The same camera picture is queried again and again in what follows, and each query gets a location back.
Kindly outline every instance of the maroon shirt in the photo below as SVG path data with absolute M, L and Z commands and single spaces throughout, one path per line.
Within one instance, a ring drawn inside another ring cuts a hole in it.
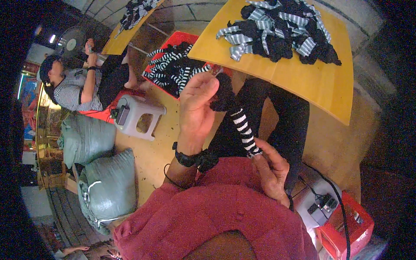
M 113 235 L 124 260 L 172 260 L 230 230 L 245 236 L 259 260 L 319 259 L 302 219 L 263 193 L 243 157 L 220 158 L 185 191 L 164 183 Z

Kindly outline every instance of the striped shirt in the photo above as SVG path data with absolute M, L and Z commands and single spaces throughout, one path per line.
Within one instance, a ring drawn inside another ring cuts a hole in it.
M 87 80 L 87 69 L 69 69 L 64 71 L 64 79 L 54 89 L 56 102 L 71 111 L 103 110 L 98 97 L 98 87 L 101 82 L 102 73 L 95 71 L 95 87 L 92 100 L 81 104 L 81 94 Z

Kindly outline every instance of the gray plastic stool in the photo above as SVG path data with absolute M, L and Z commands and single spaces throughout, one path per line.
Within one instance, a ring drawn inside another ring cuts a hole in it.
M 114 121 L 114 125 L 120 130 L 122 133 L 135 136 L 142 139 L 147 139 L 153 141 L 155 138 L 152 136 L 153 130 L 156 127 L 156 123 L 159 120 L 159 117 L 162 115 L 166 115 L 166 108 L 163 107 L 156 107 L 151 104 L 146 103 L 143 97 L 138 96 L 130 96 L 130 95 L 123 95 L 117 104 L 117 108 L 121 108 L 122 105 L 126 105 L 129 107 L 130 111 L 127 115 L 126 121 L 124 125 L 120 126 Z M 139 119 L 144 114 L 152 114 L 153 118 L 150 123 L 149 129 L 146 133 L 140 133 L 137 131 L 137 123 Z

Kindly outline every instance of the red box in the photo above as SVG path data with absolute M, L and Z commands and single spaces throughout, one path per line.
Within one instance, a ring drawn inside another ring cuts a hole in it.
M 196 40 L 198 40 L 199 36 L 197 35 L 192 35 L 186 32 L 180 32 L 180 31 L 176 31 L 172 34 L 172 36 L 169 37 L 169 39 L 166 40 L 166 42 L 160 47 L 160 49 L 164 49 L 168 47 L 168 44 L 170 45 L 179 45 L 182 42 L 187 42 L 190 44 L 195 44 Z M 155 59 L 160 59 L 162 58 L 162 56 L 164 55 L 164 53 L 157 53 L 152 60 Z M 205 63 L 205 65 L 211 65 L 211 69 L 213 71 L 213 74 L 217 74 L 221 69 L 224 70 L 224 72 L 231 77 L 231 70 L 228 68 L 222 68 L 221 66 L 212 64 L 212 63 Z M 155 65 L 148 65 L 145 69 L 146 72 L 151 72 L 151 68 L 154 67 Z M 156 87 L 160 88 L 161 90 L 163 90 L 166 94 L 168 94 L 169 96 L 173 97 L 174 99 L 179 99 L 176 98 L 174 96 L 172 96 L 170 93 L 168 93 L 166 90 L 164 90 L 162 87 L 158 86 L 157 84 L 153 83 L 153 81 L 151 81 L 150 79 L 146 78 L 145 76 L 142 76 L 143 78 L 145 78 L 147 81 L 149 81 L 150 83 L 152 83 L 153 85 L 155 85 Z
M 347 214 L 351 257 L 353 257 L 370 241 L 374 221 L 363 207 L 345 191 L 342 192 L 342 202 Z M 354 219 L 355 213 L 359 214 L 363 223 L 357 223 Z M 325 225 L 316 228 L 316 232 L 319 241 L 334 259 L 343 260 L 347 258 L 347 240 L 345 238 L 344 219 L 340 205 L 334 210 Z

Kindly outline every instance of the sack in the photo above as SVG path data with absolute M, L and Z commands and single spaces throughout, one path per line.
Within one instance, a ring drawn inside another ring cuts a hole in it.
M 111 158 L 98 158 L 79 176 L 78 198 L 88 223 L 103 235 L 106 222 L 136 210 L 134 155 L 128 148 Z
M 105 121 L 83 115 L 70 114 L 61 124 L 59 147 L 64 150 L 64 163 L 86 165 L 102 157 L 111 156 L 116 127 Z

